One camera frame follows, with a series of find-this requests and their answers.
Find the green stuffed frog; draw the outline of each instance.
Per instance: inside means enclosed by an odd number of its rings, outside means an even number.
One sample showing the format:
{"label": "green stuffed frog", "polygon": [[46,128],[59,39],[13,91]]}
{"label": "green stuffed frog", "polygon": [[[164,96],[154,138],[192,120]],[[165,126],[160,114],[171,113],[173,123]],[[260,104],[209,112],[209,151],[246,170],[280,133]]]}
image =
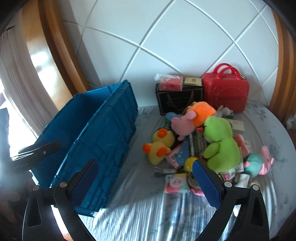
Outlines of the green stuffed frog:
{"label": "green stuffed frog", "polygon": [[230,123],[223,118],[210,116],[206,119],[204,136],[211,143],[204,151],[208,167],[216,173],[228,172],[239,165],[241,156],[232,138]]}

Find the black box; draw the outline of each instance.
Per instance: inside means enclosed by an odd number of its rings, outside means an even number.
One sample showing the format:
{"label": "black box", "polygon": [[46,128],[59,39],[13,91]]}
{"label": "black box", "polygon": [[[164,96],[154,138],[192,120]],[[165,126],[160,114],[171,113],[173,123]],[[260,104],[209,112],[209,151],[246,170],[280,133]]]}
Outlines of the black box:
{"label": "black box", "polygon": [[192,102],[203,101],[203,86],[184,85],[182,91],[160,91],[156,84],[156,98],[160,115],[168,112],[181,114]]}

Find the silver bolt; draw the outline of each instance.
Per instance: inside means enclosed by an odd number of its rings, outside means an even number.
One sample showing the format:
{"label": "silver bolt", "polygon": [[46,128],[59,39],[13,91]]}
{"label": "silver bolt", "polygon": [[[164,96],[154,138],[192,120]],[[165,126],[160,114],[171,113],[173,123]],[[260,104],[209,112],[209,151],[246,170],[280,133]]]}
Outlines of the silver bolt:
{"label": "silver bolt", "polygon": [[254,189],[255,191],[258,191],[258,190],[259,190],[259,187],[258,187],[257,185],[253,185],[253,189]]}
{"label": "silver bolt", "polygon": [[224,185],[228,188],[232,187],[232,183],[231,182],[224,182]]}
{"label": "silver bolt", "polygon": [[66,183],[66,182],[61,182],[61,183],[59,184],[59,186],[60,186],[61,188],[65,188],[67,185],[68,185],[68,183]]}
{"label": "silver bolt", "polygon": [[33,191],[37,191],[39,190],[40,186],[36,185],[35,187],[33,187]]}

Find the blue plastic crate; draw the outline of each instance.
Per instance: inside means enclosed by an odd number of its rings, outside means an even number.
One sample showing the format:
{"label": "blue plastic crate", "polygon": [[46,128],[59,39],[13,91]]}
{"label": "blue plastic crate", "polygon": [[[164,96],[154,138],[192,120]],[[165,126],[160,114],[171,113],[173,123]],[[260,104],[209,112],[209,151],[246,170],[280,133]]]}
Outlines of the blue plastic crate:
{"label": "blue plastic crate", "polygon": [[102,87],[76,94],[47,125],[36,142],[58,140],[62,149],[33,169],[42,188],[69,181],[89,159],[99,162],[99,174],[77,212],[92,215],[105,207],[138,115],[130,83]]}

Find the red handle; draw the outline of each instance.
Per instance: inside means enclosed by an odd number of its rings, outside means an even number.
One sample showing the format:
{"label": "red handle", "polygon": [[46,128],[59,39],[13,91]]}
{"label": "red handle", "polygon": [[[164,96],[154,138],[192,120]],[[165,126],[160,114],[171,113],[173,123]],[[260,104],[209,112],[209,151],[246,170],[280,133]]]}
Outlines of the red handle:
{"label": "red handle", "polygon": [[231,65],[228,64],[228,63],[221,63],[221,64],[218,64],[218,65],[214,68],[214,70],[213,70],[212,73],[213,73],[213,74],[218,73],[218,70],[219,70],[219,68],[220,68],[221,66],[228,66],[228,67],[231,67]]}
{"label": "red handle", "polygon": [[221,79],[222,74],[223,74],[225,71],[229,70],[229,69],[231,69],[231,73],[234,72],[234,73],[237,75],[237,79],[240,80],[241,77],[240,77],[240,73],[239,73],[239,71],[238,71],[236,68],[232,67],[232,66],[230,66],[230,67],[226,67],[226,68],[224,68],[223,70],[221,70],[220,73],[219,73],[218,76],[217,76],[217,79]]}

